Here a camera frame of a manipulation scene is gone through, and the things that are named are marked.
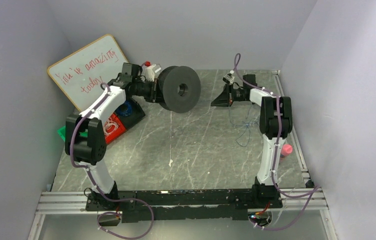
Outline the black spool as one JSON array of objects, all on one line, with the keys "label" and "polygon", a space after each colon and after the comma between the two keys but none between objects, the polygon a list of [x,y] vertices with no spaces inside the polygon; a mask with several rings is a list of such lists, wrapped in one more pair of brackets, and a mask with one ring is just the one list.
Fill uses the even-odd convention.
[{"label": "black spool", "polygon": [[201,81],[196,71],[188,66],[170,66],[158,76],[163,96],[161,107],[175,113],[186,113],[198,103]]}]

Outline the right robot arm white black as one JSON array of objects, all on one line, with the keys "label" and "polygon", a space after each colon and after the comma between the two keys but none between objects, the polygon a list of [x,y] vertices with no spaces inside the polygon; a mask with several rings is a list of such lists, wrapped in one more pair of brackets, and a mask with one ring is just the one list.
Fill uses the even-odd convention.
[{"label": "right robot arm white black", "polygon": [[260,107],[259,129],[263,136],[261,165],[252,186],[258,200],[277,200],[280,197],[276,178],[282,147],[293,128],[291,99],[278,97],[274,92],[257,86],[255,76],[242,77],[243,86],[235,88],[234,72],[223,77],[222,93],[212,101],[212,107],[230,107],[234,102],[250,101]]}]

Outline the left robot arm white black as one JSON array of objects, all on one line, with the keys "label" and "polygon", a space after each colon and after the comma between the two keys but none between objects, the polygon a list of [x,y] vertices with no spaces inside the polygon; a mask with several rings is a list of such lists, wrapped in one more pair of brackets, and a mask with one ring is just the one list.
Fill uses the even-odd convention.
[{"label": "left robot arm white black", "polygon": [[73,167],[85,170],[92,191],[107,201],[119,198],[117,184],[103,161],[107,149],[104,124],[132,96],[155,97],[161,71],[159,64],[124,63],[114,79],[100,83],[103,92],[93,104],[66,118],[65,152]]}]

